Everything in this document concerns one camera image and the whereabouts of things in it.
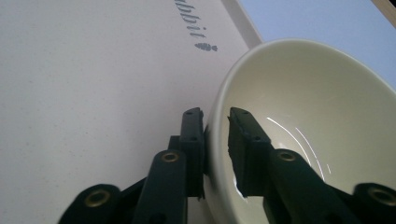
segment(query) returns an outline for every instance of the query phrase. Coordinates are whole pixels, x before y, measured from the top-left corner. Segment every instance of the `brass screw insert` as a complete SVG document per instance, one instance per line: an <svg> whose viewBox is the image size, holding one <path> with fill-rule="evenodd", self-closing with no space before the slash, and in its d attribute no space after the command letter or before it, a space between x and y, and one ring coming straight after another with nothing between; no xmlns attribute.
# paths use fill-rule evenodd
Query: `brass screw insert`
<svg viewBox="0 0 396 224"><path fill-rule="evenodd" d="M85 205L87 207L98 207L106 203L110 199L110 193L104 189L97 189L90 193L90 195L85 198Z"/></svg>

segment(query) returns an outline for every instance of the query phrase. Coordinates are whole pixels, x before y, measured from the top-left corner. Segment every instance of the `white bowl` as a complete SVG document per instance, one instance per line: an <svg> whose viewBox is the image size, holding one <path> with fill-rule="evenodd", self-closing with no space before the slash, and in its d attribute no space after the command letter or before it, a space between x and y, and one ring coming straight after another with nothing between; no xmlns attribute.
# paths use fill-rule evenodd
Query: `white bowl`
<svg viewBox="0 0 396 224"><path fill-rule="evenodd" d="M337 49L280 40L248 52L219 91L207 130L205 192L218 223L265 223L261 197L236 189L227 139L232 106L248 110L275 148L299 152L336 188L375 182L396 189L396 94Z"/></svg>

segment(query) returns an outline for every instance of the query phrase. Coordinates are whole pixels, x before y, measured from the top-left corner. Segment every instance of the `mounting hole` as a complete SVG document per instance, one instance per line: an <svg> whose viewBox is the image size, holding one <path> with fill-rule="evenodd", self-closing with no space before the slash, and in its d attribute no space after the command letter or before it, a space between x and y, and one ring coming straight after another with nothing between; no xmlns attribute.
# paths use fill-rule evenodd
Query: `mounting hole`
<svg viewBox="0 0 396 224"><path fill-rule="evenodd" d="M387 206L396 206L396 196L383 189L369 188L369 195L379 203Z"/></svg>
<svg viewBox="0 0 396 224"><path fill-rule="evenodd" d="M157 213L149 218L149 224L163 224L166 221L166 215L162 213Z"/></svg>
<svg viewBox="0 0 396 224"><path fill-rule="evenodd" d="M161 159L165 162L173 162L178 160L178 155L175 152L167 152L163 154Z"/></svg>
<svg viewBox="0 0 396 224"><path fill-rule="evenodd" d="M110 199L110 193L107 190L97 189L85 198L84 203L87 207L98 207L106 203L108 199Z"/></svg>
<svg viewBox="0 0 396 224"><path fill-rule="evenodd" d="M281 152L277 153L277 156L282 161L295 161L296 160L296 157L287 151L281 151Z"/></svg>

